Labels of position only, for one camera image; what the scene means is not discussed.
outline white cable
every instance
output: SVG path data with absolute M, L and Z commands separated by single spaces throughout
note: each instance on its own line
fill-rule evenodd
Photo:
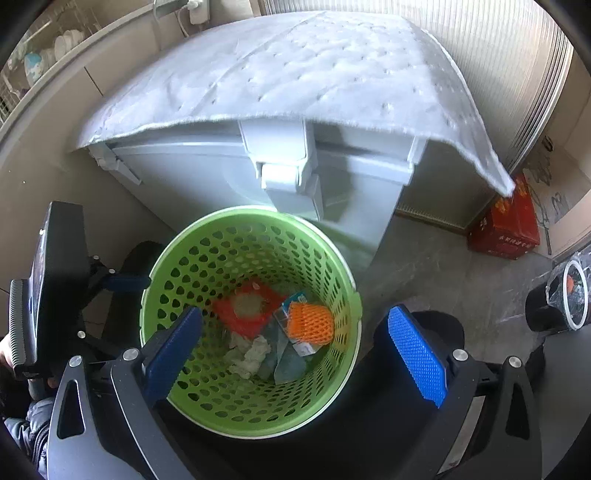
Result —
M 181 31 L 183 32 L 183 35 L 185 36 L 185 38 L 188 38 L 189 34 L 185 30 L 185 27 L 183 26 L 183 22 L 181 22 L 181 12 L 185 8 L 187 8 L 187 5 L 183 5 L 181 8 L 179 8 L 176 12 L 176 16 L 177 16 L 178 26 L 181 27 Z

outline white padded cover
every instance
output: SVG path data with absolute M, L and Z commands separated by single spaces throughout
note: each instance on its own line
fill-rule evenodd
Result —
M 444 141 L 499 193 L 513 191 L 454 61 L 431 35 L 393 15 L 302 12 L 206 30 L 122 86 L 83 126 L 77 146 L 254 117 Z

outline laundry basket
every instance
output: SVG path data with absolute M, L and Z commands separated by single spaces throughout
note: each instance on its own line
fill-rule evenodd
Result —
M 139 319 L 142 344 L 186 305 L 203 310 L 202 338 L 168 396 L 196 424 L 229 437 L 279 436 L 320 415 L 349 378 L 361 339 L 361 300 L 339 251 L 308 222 L 266 207 L 220 210 L 177 236 L 150 276 Z M 212 303 L 254 276 L 270 286 L 309 288 L 333 313 L 333 341 L 300 380 L 244 380 L 222 359 L 228 341 Z

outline freezer hinge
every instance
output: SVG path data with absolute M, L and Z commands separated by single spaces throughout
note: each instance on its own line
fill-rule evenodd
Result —
M 122 160 L 118 159 L 113 151 L 104 143 L 89 145 L 88 150 L 103 170 L 117 171 L 134 185 L 140 185 L 142 183 L 135 173 Z

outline plastic bag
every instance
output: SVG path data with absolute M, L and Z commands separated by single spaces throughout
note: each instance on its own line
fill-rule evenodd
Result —
M 546 282 L 546 301 L 559 309 L 571 330 L 578 330 L 587 319 L 588 277 L 591 258 L 578 252 L 554 267 Z

